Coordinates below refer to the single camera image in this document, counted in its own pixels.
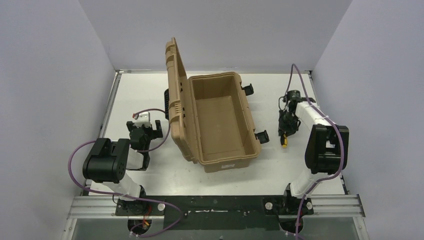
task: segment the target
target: black latch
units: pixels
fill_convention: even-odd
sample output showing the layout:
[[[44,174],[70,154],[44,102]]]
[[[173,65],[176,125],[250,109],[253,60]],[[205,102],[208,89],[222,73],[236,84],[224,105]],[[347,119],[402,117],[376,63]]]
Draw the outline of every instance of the black latch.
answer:
[[[254,136],[259,140],[260,144],[266,144],[270,141],[267,130],[255,133]]]
[[[254,93],[252,84],[242,87],[241,89],[244,90],[244,93],[246,94],[246,96],[252,95]]]
[[[166,89],[163,93],[165,99],[165,119],[170,119],[170,90]]]

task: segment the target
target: red wire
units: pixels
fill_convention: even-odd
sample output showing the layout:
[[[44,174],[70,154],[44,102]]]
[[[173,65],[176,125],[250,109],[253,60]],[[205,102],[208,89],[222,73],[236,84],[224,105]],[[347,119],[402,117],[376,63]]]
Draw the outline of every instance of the red wire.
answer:
[[[148,216],[151,212],[152,212],[152,206],[150,205],[150,206],[148,206],[148,212],[147,212],[147,214],[143,216],[143,225],[146,224],[145,217]]]

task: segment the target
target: white wall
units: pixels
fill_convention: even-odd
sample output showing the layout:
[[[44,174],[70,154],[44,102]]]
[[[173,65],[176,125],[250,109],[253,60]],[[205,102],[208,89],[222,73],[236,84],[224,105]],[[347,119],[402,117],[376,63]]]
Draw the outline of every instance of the white wall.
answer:
[[[115,69],[312,70],[352,0],[79,0]]]
[[[56,240],[114,69],[77,0],[2,2],[0,33],[0,238]]]
[[[424,238],[424,1],[353,0],[312,77],[372,240]]]

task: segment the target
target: tan plastic case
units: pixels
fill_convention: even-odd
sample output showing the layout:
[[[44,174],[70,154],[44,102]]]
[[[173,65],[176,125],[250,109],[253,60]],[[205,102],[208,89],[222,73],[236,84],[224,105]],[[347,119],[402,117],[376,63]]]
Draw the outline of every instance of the tan plastic case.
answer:
[[[175,38],[166,44],[165,55],[170,134],[184,158],[207,173],[249,166],[262,148],[240,75],[187,79]]]

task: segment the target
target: screw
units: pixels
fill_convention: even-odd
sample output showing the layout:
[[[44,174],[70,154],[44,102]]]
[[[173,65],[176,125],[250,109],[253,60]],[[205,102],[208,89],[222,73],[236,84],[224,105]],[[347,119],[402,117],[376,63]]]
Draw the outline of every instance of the screw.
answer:
[[[271,210],[271,209],[273,209],[273,204],[271,202],[267,202],[267,203],[265,203],[265,208],[266,208],[266,210]]]
[[[157,210],[159,210],[159,211],[163,211],[165,209],[165,204],[163,204],[163,203],[159,203],[158,205],[157,205]]]

